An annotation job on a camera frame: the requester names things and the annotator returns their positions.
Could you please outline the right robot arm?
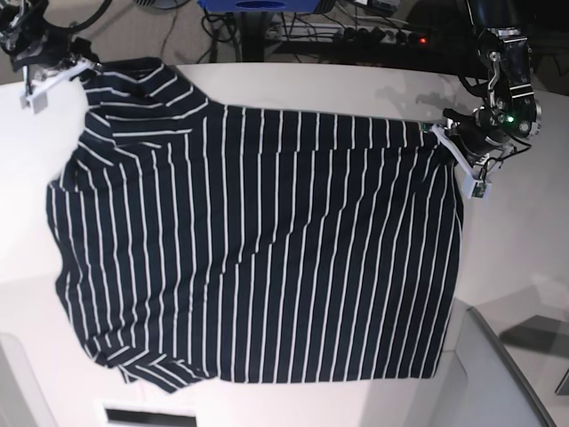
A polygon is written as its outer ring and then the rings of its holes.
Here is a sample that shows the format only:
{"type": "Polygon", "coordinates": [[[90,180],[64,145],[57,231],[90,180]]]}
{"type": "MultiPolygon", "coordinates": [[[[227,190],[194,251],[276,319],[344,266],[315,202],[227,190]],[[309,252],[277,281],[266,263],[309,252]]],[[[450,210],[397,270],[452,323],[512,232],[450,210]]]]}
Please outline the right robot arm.
{"type": "Polygon", "coordinates": [[[62,27],[44,17],[47,1],[1,3],[1,52],[23,77],[20,104],[24,109],[42,112],[55,86],[101,69],[92,43],[77,34],[101,18],[110,5],[104,1],[87,20],[62,27]]]}

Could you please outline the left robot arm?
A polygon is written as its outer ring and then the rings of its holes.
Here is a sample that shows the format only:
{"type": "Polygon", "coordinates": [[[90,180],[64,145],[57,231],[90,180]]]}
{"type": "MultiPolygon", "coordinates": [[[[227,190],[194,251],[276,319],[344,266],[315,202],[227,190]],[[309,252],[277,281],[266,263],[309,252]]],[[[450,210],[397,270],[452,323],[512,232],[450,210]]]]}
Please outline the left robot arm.
{"type": "Polygon", "coordinates": [[[446,123],[429,130],[453,155],[464,172],[461,192],[467,199],[487,198],[493,170],[529,151],[541,129],[541,106],[535,99],[532,49],[524,34],[527,19],[518,1],[462,1],[476,54],[487,81],[471,85],[458,72],[463,87],[482,101],[469,115],[445,109],[446,123]]]}

